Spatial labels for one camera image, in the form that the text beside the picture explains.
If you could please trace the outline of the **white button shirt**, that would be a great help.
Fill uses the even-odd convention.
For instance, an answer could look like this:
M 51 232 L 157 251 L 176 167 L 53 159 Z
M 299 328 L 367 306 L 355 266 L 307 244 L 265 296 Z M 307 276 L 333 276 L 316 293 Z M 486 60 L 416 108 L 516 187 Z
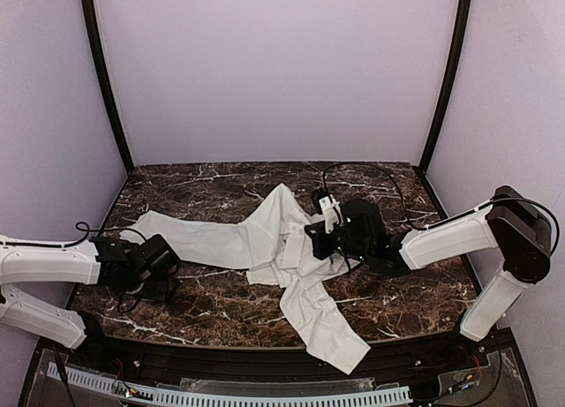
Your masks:
M 344 259 L 313 256 L 305 226 L 313 223 L 286 185 L 278 185 L 242 222 L 190 222 L 153 210 L 121 232 L 141 242 L 160 234 L 178 257 L 207 266 L 244 270 L 250 284 L 283 288 L 280 309 L 307 352 L 350 374 L 370 350 L 350 327 L 324 281 L 343 275 Z

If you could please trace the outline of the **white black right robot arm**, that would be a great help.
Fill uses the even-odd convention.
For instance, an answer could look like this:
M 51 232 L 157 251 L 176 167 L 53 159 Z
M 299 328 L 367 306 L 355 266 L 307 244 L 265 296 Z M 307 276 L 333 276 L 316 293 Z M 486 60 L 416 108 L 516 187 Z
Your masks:
M 394 235 L 386 232 L 380 209 L 372 202 L 339 205 L 326 195 L 319 204 L 322 220 L 305 226 L 319 260 L 337 254 L 347 264 L 356 261 L 378 275 L 398 277 L 470 253 L 498 252 L 496 273 L 456 329 L 476 343 L 526 289 L 547 277 L 561 236 L 559 222 L 547 207 L 508 185 L 459 215 Z

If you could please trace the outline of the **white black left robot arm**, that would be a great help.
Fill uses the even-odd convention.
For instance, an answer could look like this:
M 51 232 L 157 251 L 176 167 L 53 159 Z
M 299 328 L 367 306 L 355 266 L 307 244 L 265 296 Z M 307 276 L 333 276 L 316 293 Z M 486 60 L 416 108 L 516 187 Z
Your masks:
M 105 286 L 122 298 L 167 299 L 181 260 L 160 235 L 139 242 L 92 237 L 75 242 L 1 238 L 1 322 L 67 349 L 100 340 L 97 321 L 25 293 L 36 283 Z

